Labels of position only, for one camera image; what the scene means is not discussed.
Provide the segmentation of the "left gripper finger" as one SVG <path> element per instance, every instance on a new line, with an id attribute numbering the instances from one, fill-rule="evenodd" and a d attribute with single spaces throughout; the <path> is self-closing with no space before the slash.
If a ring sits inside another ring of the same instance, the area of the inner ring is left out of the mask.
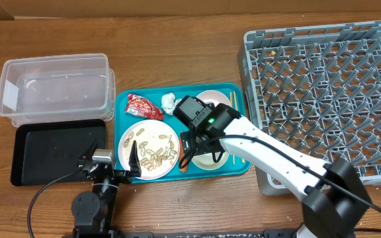
<path id="1" fill-rule="evenodd" d="M 140 162 L 138 159 L 138 148 L 137 148 L 137 142 L 133 141 L 132 148 L 129 155 L 129 167 L 130 167 L 130 173 L 133 177 L 141 177 L 142 175 L 142 169 L 140 166 Z"/>
<path id="2" fill-rule="evenodd" d="M 90 161 L 93 153 L 97 148 L 97 140 L 95 139 L 91 145 L 79 156 L 79 165 L 84 165 L 86 162 Z"/>

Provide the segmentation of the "orange carrot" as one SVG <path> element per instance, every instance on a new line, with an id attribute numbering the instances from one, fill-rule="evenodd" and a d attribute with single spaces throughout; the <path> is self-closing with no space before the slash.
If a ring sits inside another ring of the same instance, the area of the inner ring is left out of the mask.
<path id="1" fill-rule="evenodd" d="M 179 170 L 181 173 L 185 173 L 188 170 L 188 155 L 187 155 L 188 151 L 185 145 L 185 140 L 183 138 L 180 139 L 180 146 L 181 146 L 181 150 L 179 154 L 179 157 L 180 157 Z"/>

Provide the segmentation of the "pink bowl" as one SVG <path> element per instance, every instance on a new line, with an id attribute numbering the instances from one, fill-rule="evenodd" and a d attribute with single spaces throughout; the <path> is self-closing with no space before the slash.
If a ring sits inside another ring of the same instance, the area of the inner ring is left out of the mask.
<path id="1" fill-rule="evenodd" d="M 201 92 L 196 96 L 198 99 L 202 100 L 204 103 L 213 103 L 214 106 L 218 106 L 219 104 L 225 104 L 231 106 L 230 99 L 220 91 L 216 90 L 207 90 Z"/>

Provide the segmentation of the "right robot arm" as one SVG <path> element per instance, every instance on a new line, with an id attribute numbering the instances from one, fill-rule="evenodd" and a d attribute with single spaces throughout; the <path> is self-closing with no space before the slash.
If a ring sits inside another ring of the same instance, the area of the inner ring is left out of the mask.
<path id="1" fill-rule="evenodd" d="M 302 203 L 304 222 L 295 237 L 350 237 L 368 209 L 370 196 L 346 160 L 328 163 L 269 136 L 226 104 L 211 106 L 185 96 L 174 117 L 190 132 L 197 149 L 220 150 L 252 163 L 285 185 Z"/>

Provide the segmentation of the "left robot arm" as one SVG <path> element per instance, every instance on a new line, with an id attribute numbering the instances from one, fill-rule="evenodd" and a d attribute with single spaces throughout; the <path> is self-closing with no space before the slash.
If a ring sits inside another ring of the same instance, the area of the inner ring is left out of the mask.
<path id="1" fill-rule="evenodd" d="M 116 170 L 112 150 L 98 149 L 93 142 L 80 156 L 77 166 L 93 181 L 91 191 L 78 194 L 71 203 L 75 218 L 73 237 L 124 237 L 121 228 L 112 225 L 117 193 L 120 184 L 130 184 L 140 177 L 137 143 L 132 143 L 128 171 Z"/>

